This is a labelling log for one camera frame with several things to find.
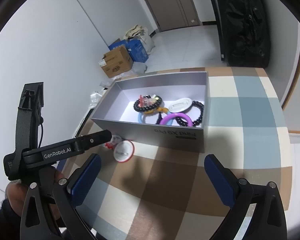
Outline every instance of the blue gripper pad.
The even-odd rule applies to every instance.
[[[213,155],[207,155],[204,159],[204,169],[225,206],[233,208],[235,203],[235,189],[226,178],[227,172],[218,159]]]
[[[92,184],[96,180],[101,169],[101,158],[97,154],[90,156],[81,168],[74,172],[83,172],[70,189],[71,203],[73,207],[82,205]]]

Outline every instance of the table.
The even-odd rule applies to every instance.
[[[238,178],[250,183],[274,181],[288,210],[290,140],[266,72],[260,68],[209,67],[157,73],[203,70],[209,75],[210,104],[205,153],[134,143],[134,156],[126,163],[116,162],[104,147],[68,159],[63,170],[67,176],[92,152],[101,156],[102,169],[77,210],[106,239],[209,239],[228,207],[221,203],[205,173],[207,154],[214,154]],[[82,134],[98,129],[89,120]],[[238,239],[242,239],[253,210],[250,205]]]

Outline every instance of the gray door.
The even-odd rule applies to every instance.
[[[192,0],[146,0],[161,31],[199,25]]]

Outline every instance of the human hand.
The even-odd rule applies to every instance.
[[[56,170],[55,179],[54,179],[55,181],[59,181],[64,177],[65,176],[61,172]],[[22,183],[10,183],[7,186],[7,195],[8,195],[10,206],[13,209],[13,211],[20,217],[22,215],[22,210],[25,204],[27,192],[28,192],[28,186]],[[57,205],[50,204],[50,207],[54,218],[58,220],[61,215]]]

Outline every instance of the metal bolt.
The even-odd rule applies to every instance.
[[[63,178],[59,180],[59,185],[64,185],[67,183],[67,179]]]
[[[35,182],[30,184],[30,188],[35,188],[37,186],[37,184]]]
[[[269,186],[271,187],[271,188],[276,188],[277,187],[277,185],[274,183],[274,182],[269,182]]]
[[[241,185],[246,185],[246,184],[247,184],[247,180],[244,179],[244,178],[241,178],[241,179],[239,179],[239,183],[240,183]]]

